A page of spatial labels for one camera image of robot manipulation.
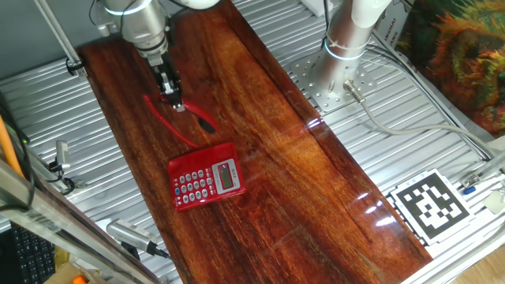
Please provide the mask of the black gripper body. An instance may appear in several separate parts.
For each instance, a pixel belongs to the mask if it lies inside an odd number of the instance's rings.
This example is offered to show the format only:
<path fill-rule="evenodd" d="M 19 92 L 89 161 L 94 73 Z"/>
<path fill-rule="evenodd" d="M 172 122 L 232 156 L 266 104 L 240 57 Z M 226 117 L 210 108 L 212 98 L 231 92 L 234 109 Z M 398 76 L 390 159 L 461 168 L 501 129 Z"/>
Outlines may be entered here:
<path fill-rule="evenodd" d="M 181 80 L 168 53 L 161 55 L 161 63 L 152 66 L 151 71 L 163 95 L 181 96 Z"/>

